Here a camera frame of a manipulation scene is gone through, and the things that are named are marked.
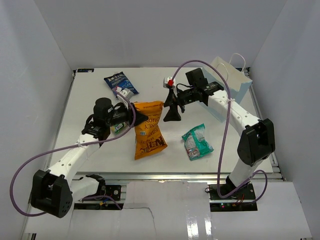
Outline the orange chips bag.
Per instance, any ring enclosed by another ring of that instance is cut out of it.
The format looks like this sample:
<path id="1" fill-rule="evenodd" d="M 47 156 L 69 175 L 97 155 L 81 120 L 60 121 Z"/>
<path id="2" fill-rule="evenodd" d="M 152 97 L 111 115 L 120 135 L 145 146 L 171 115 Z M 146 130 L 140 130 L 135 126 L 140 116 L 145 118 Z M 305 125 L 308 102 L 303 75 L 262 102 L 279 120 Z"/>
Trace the orange chips bag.
<path id="1" fill-rule="evenodd" d="M 159 100 L 136 102 L 134 106 L 139 113 L 148 117 L 134 128 L 136 135 L 134 159 L 139 160 L 160 153 L 168 146 L 159 128 L 164 102 Z"/>

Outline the green Fox's candy packet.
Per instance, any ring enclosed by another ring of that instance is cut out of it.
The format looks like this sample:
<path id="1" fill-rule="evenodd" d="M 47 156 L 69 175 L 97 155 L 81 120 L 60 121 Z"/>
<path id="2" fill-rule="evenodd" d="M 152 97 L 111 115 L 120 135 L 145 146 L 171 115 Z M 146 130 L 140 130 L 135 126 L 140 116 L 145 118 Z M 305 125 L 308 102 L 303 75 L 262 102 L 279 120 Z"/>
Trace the green Fox's candy packet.
<path id="1" fill-rule="evenodd" d="M 118 135 L 120 134 L 127 126 L 126 122 L 118 123 L 116 125 L 113 125 L 110 130 L 115 134 Z"/>

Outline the teal snack packet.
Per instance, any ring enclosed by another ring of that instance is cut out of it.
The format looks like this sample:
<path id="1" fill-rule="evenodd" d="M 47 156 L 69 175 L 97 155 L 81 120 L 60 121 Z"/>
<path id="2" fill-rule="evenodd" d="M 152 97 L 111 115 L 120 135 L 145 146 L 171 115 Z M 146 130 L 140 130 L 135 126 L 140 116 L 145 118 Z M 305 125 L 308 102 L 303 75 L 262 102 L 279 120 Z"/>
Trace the teal snack packet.
<path id="1" fill-rule="evenodd" d="M 205 125 L 202 123 L 181 136 L 190 161 L 200 159 L 214 151 L 205 139 L 205 129 Z"/>

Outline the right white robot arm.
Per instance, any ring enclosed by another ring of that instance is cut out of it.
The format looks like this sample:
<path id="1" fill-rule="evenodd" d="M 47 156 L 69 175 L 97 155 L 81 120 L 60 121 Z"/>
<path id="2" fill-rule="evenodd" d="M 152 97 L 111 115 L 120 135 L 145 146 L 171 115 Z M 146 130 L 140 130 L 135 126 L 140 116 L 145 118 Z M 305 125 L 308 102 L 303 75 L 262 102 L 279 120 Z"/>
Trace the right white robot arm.
<path id="1" fill-rule="evenodd" d="M 226 115 L 226 125 L 232 126 L 240 136 L 237 147 L 238 161 L 227 176 L 226 183 L 218 184 L 217 195 L 238 199 L 244 193 L 244 186 L 258 173 L 258 166 L 275 151 L 275 132 L 273 122 L 260 119 L 229 98 L 226 88 L 216 81 L 208 82 L 201 68 L 186 74 L 189 86 L 179 90 L 175 79 L 167 77 L 163 87 L 169 90 L 164 106 L 169 108 L 164 122 L 180 121 L 180 113 L 185 106 L 194 102 L 204 103 L 207 107 Z"/>

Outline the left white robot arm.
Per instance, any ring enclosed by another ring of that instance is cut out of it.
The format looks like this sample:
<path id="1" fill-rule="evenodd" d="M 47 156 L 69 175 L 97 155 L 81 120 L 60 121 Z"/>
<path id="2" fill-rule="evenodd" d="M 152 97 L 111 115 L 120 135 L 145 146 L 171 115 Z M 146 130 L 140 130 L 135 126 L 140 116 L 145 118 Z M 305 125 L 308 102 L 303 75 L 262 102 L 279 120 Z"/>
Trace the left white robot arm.
<path id="1" fill-rule="evenodd" d="M 74 202 L 105 196 L 103 178 L 96 174 L 74 180 L 80 167 L 108 140 L 111 127 L 127 122 L 134 127 L 148 120 L 134 104 L 112 104 L 109 98 L 95 101 L 93 113 L 87 118 L 74 147 L 47 170 L 38 170 L 32 179 L 31 206 L 58 218 L 64 217 Z"/>

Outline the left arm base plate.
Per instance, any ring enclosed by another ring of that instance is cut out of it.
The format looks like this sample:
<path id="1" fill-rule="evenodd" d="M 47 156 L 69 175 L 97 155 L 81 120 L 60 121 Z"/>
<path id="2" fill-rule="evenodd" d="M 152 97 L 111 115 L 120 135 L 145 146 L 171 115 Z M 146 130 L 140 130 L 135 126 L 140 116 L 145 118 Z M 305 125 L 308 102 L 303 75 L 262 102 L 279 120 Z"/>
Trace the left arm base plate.
<path id="1" fill-rule="evenodd" d="M 119 201 L 121 199 L 122 186 L 121 185 L 103 185 L 98 188 L 97 192 L 86 196 L 82 201 Z"/>

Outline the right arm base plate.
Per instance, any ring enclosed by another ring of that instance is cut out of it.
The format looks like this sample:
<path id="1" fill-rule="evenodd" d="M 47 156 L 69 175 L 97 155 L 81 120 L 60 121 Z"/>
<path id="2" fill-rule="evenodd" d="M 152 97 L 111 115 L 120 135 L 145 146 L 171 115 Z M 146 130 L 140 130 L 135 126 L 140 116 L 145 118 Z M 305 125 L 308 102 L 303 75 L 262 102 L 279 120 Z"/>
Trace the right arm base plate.
<path id="1" fill-rule="evenodd" d="M 249 183 L 248 185 L 242 187 L 237 192 L 233 193 L 231 196 L 226 198 L 221 198 L 217 192 L 217 185 L 210 184 L 204 190 L 206 193 L 209 193 L 210 200 L 218 201 L 218 200 L 232 200 L 232 201 L 239 201 L 239 200 L 255 200 L 256 195 L 253 188 L 253 185 Z"/>

